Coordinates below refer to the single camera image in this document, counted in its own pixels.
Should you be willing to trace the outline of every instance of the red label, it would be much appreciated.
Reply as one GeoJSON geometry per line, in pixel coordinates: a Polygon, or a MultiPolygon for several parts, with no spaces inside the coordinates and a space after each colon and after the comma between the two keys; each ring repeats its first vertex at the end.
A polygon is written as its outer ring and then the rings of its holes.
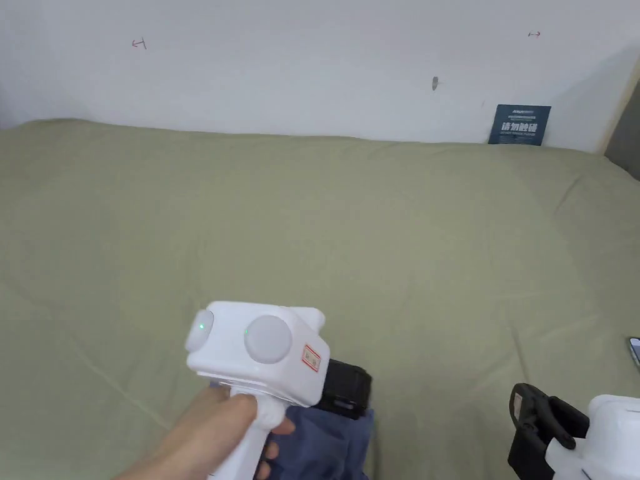
{"type": "Polygon", "coordinates": [[[305,345],[302,351],[302,361],[305,362],[312,370],[320,370],[320,355],[318,355],[309,345],[305,345]]]}

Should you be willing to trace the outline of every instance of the red mark on wall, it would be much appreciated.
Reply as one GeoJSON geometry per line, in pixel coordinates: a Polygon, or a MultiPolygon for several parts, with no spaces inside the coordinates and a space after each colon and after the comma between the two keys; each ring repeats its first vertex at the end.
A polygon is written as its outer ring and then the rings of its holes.
{"type": "Polygon", "coordinates": [[[145,50],[147,50],[147,44],[145,43],[145,37],[142,37],[142,42],[138,42],[136,43],[136,41],[134,40],[133,42],[131,42],[131,46],[138,48],[138,45],[142,44],[142,46],[145,48],[145,50]]]}

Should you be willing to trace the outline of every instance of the phone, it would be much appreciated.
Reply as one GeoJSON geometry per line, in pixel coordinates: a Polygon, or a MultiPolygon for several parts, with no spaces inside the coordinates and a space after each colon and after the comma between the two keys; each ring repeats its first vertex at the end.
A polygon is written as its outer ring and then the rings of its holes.
{"type": "Polygon", "coordinates": [[[640,368],[640,339],[629,338],[629,346],[631,348],[631,356],[634,358],[638,368],[640,368]]]}

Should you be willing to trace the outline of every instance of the black clamp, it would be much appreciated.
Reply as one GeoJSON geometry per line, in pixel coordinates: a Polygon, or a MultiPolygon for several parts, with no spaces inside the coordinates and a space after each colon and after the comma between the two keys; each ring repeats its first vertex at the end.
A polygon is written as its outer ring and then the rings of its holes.
{"type": "Polygon", "coordinates": [[[516,434],[508,461],[521,480],[551,480],[554,471],[545,461],[551,440],[574,450],[575,439],[585,438],[589,429],[589,417],[580,410],[528,383],[513,387],[509,414],[516,434]]]}
{"type": "Polygon", "coordinates": [[[371,375],[363,368],[329,359],[320,402],[315,408],[357,420],[369,407],[371,375]]]}

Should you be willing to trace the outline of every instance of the circular button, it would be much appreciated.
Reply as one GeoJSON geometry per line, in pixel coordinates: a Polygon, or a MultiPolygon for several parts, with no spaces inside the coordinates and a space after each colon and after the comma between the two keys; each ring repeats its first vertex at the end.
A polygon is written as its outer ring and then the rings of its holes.
{"type": "Polygon", "coordinates": [[[189,331],[189,336],[184,344],[187,351],[194,352],[202,348],[209,338],[209,332],[213,326],[213,313],[201,310],[196,314],[189,331]]]}
{"type": "Polygon", "coordinates": [[[244,333],[244,346],[249,356],[261,364],[276,364],[291,350],[289,325],[273,315],[256,318],[244,333]]]}

